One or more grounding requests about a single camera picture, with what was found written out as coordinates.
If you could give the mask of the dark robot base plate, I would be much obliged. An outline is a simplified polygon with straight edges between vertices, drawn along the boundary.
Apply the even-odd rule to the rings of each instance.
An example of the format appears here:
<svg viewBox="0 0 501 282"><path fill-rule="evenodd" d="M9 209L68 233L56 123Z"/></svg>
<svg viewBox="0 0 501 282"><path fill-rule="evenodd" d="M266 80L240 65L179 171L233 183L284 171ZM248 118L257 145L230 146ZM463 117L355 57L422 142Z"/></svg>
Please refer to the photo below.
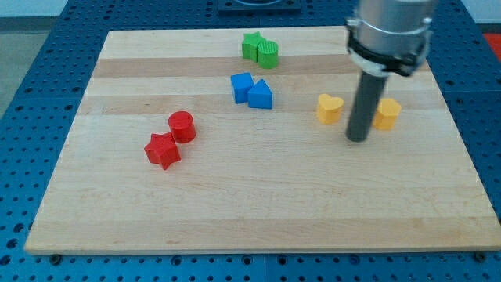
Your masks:
<svg viewBox="0 0 501 282"><path fill-rule="evenodd" d="M298 12L300 0L218 0L219 14Z"/></svg>

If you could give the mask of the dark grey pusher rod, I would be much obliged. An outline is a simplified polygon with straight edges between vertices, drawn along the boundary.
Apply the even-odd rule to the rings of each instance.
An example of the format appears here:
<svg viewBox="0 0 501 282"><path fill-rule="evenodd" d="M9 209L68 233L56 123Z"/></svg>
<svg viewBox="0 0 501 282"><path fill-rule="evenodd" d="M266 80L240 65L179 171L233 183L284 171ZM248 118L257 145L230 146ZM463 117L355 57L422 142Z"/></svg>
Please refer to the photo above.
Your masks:
<svg viewBox="0 0 501 282"><path fill-rule="evenodd" d="M363 142L367 139L386 82L387 77L362 72L345 132L349 140Z"/></svg>

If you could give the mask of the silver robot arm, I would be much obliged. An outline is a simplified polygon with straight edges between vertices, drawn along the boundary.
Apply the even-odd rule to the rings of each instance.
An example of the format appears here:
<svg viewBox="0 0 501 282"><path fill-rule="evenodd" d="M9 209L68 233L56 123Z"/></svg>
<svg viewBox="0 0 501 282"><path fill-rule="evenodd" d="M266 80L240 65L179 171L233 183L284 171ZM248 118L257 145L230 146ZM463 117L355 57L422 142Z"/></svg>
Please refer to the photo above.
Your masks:
<svg viewBox="0 0 501 282"><path fill-rule="evenodd" d="M436 0L360 0L348 17L347 51L361 76L346 137L367 139L390 74L409 77L429 49Z"/></svg>

